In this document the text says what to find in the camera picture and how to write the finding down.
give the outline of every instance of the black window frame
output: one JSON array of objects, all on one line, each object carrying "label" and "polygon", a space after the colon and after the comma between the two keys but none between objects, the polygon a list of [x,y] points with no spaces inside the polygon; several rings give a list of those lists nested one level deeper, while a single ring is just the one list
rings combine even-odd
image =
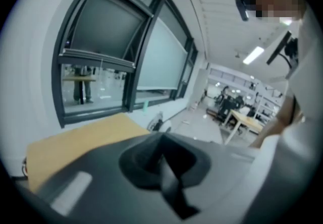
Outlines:
[{"label": "black window frame", "polygon": [[[195,47],[193,38],[188,30],[183,17],[178,11],[177,7],[173,3],[172,0],[153,0],[150,6],[146,6],[141,0],[122,0],[122,2],[126,1],[126,3],[131,3],[131,8],[135,10],[139,10],[140,13],[144,13],[147,18],[144,22],[144,27],[142,30],[142,35],[138,38],[138,48],[136,53],[136,60],[133,63],[124,62],[122,59],[116,58],[104,58],[102,62],[98,58],[100,55],[88,55],[86,57],[77,57],[80,51],[75,49],[65,48],[65,42],[68,38],[68,35],[71,34],[71,27],[74,20],[79,17],[81,10],[84,8],[87,0],[73,0],[68,11],[64,17],[63,23],[60,27],[57,40],[54,47],[54,53],[52,58],[52,95],[53,101],[56,109],[56,113],[58,116],[59,123],[63,128],[66,124],[73,124],[82,121],[89,121],[97,118],[107,117],[113,114],[121,113],[121,112],[132,112],[136,109],[143,108],[143,103],[135,103],[137,85],[139,81],[139,76],[142,68],[143,59],[145,56],[145,52],[147,49],[147,45],[152,33],[152,30],[155,26],[157,18],[160,14],[162,7],[167,4],[172,12],[174,13],[176,19],[179,21],[181,27],[183,28],[185,34],[187,35],[187,40],[185,44],[185,50],[188,52],[184,68],[182,70],[181,79],[183,78],[183,74],[186,68],[187,63],[191,58],[191,53],[193,51],[192,46]],[[61,82],[61,73],[62,73],[62,65],[63,64],[74,64],[74,65],[89,65],[103,68],[114,69],[118,71],[127,72],[125,84],[124,84],[124,92],[122,98],[122,106],[117,107],[107,107],[86,111],[78,111],[74,113],[66,113],[63,104],[63,95],[62,95],[62,82]],[[148,106],[157,105],[161,103],[165,103],[168,101],[176,100],[180,97],[176,97],[177,90],[171,92],[170,98],[150,101]]]}]

